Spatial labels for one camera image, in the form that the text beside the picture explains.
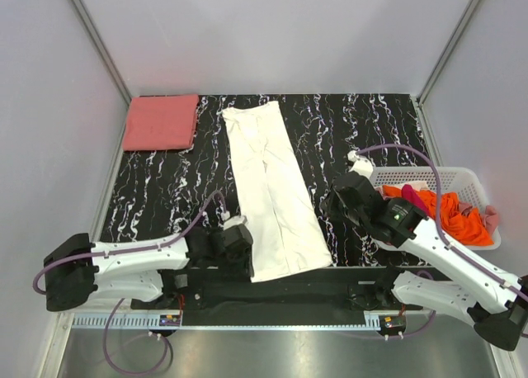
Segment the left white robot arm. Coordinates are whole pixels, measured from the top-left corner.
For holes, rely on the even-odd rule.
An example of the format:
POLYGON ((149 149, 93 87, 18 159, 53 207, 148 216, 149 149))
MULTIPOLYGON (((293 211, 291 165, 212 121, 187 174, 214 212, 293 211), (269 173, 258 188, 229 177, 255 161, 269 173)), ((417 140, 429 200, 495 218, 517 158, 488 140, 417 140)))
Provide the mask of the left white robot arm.
POLYGON ((162 309, 177 302, 169 275, 192 269, 252 274, 253 239, 245 224, 194 227, 183 234, 128 243, 93 242, 75 234, 45 257, 37 281, 45 284, 49 312, 76 309, 92 300, 132 299, 162 309))

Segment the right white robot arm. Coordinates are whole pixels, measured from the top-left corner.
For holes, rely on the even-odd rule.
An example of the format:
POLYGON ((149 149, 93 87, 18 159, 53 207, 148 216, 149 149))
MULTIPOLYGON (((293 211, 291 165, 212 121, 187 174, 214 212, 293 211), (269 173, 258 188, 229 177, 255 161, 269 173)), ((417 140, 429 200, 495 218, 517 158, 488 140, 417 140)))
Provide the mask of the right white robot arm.
POLYGON ((382 249, 410 253, 447 276, 422 278, 391 267, 379 279, 375 299, 392 309, 416 305, 447 314, 470 325, 485 341, 512 352, 527 327, 527 278, 484 260, 451 236, 411 202, 384 199, 370 180, 357 172, 336 177, 321 208, 330 218, 349 220, 382 249))

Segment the white t shirt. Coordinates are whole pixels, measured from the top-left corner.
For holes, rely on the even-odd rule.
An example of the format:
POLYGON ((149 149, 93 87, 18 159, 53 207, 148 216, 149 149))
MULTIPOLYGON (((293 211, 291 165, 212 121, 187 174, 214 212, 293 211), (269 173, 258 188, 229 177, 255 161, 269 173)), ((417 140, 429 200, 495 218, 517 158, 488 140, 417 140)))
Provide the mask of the white t shirt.
POLYGON ((241 215, 252 244, 252 281, 332 265, 278 102, 222 112, 241 215))

